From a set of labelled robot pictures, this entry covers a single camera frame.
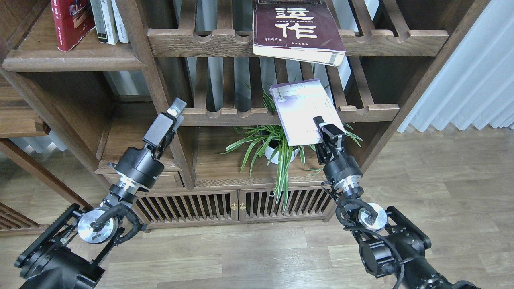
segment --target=wooden cabinet door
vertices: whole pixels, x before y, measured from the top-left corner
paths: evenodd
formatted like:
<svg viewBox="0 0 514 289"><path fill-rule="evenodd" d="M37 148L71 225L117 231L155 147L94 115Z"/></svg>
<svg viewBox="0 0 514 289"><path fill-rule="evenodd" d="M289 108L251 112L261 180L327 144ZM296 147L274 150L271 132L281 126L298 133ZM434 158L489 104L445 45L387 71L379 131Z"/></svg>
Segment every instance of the wooden cabinet door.
<svg viewBox="0 0 514 289"><path fill-rule="evenodd" d="M319 187L290 188L285 211L284 199L277 202L270 196L273 189L239 190L239 220L242 222L275 222L293 220L328 219L332 216L335 203Z"/></svg>
<svg viewBox="0 0 514 289"><path fill-rule="evenodd" d="M150 220L148 229L238 221L237 191L152 193L141 196L136 205Z"/></svg>

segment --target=red book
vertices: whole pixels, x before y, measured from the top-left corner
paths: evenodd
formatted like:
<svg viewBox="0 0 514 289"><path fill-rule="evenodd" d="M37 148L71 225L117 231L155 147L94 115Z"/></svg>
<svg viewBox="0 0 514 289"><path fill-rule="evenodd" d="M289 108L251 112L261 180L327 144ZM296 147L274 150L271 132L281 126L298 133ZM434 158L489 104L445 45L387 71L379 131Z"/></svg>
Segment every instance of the red book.
<svg viewBox="0 0 514 289"><path fill-rule="evenodd" d="M254 54L339 66L345 52L324 0L255 0Z"/></svg>
<svg viewBox="0 0 514 289"><path fill-rule="evenodd" d="M95 27L89 0L51 0L57 48L70 51Z"/></svg>

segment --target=chinese characters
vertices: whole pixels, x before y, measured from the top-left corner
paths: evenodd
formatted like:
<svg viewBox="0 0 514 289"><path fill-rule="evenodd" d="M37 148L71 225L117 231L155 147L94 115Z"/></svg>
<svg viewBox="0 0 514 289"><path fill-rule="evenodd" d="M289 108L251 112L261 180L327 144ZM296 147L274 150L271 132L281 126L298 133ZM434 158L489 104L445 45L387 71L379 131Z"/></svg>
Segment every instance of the chinese characters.
<svg viewBox="0 0 514 289"><path fill-rule="evenodd" d="M318 38L314 34L314 25L301 25L300 23L313 23L314 16L307 16L309 10L306 8L275 8L276 18L284 19L277 21L275 26L282 29L282 37L287 38L287 31L293 30L296 33L296 39L300 38Z"/></svg>

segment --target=book cover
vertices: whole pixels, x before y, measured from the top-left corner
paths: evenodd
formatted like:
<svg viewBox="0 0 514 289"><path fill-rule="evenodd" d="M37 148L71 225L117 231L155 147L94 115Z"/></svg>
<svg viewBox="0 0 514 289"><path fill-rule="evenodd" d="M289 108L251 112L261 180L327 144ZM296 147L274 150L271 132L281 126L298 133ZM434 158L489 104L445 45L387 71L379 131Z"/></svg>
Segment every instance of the book cover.
<svg viewBox="0 0 514 289"><path fill-rule="evenodd" d="M118 10L116 0L112 0L112 3L114 11L114 20L116 21L116 29L118 30L118 37L120 39L120 42L128 43L129 35L127 34L127 30L125 29L125 25L123 24L123 19L121 18L120 10Z"/></svg>
<svg viewBox="0 0 514 289"><path fill-rule="evenodd" d="M346 52L322 0L255 0L253 53L339 66Z"/></svg>
<svg viewBox="0 0 514 289"><path fill-rule="evenodd" d="M274 84L271 95L290 146L321 142L313 119L322 116L342 131L343 123L319 79Z"/></svg>
<svg viewBox="0 0 514 289"><path fill-rule="evenodd" d="M114 20L113 3L111 0L100 0L103 11L103 21L105 23L105 31L107 33L110 45L118 43L118 31L116 30L116 22Z"/></svg>
<svg viewBox="0 0 514 289"><path fill-rule="evenodd" d="M51 0L57 48L70 51L95 27L89 0Z"/></svg>
<svg viewBox="0 0 514 289"><path fill-rule="evenodd" d="M100 0L91 0L91 9L93 10L93 16L95 17L98 42L107 43L107 31L105 30L105 23L103 22L103 12Z"/></svg>

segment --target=white book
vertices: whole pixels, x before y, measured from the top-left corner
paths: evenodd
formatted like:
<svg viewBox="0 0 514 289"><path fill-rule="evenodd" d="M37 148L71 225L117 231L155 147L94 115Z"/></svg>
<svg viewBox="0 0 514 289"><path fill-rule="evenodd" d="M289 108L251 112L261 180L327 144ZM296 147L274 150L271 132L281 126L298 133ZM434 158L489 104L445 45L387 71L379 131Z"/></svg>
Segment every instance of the white book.
<svg viewBox="0 0 514 289"><path fill-rule="evenodd" d="M129 35L127 34L127 30L125 29L125 25L123 24L123 19L121 19L120 10L118 10L116 0L112 0L112 3L114 11L114 20L116 21L116 29L118 30L118 37L120 39L120 42L128 43Z"/></svg>
<svg viewBox="0 0 514 289"><path fill-rule="evenodd" d="M114 20L113 3L111 0L101 0L101 4L105 31L109 39L108 43L115 45L118 43L118 32L116 31L116 22Z"/></svg>
<svg viewBox="0 0 514 289"><path fill-rule="evenodd" d="M334 104L319 79L274 84L270 92L290 146L321 142L313 120L317 116L345 132Z"/></svg>
<svg viewBox="0 0 514 289"><path fill-rule="evenodd" d="M93 11L93 17L95 18L95 25L97 29L98 41L101 43L107 43L109 39L107 38L107 33L105 31L105 24L103 22L103 12L102 5L100 4L101 0L91 0L91 10Z"/></svg>

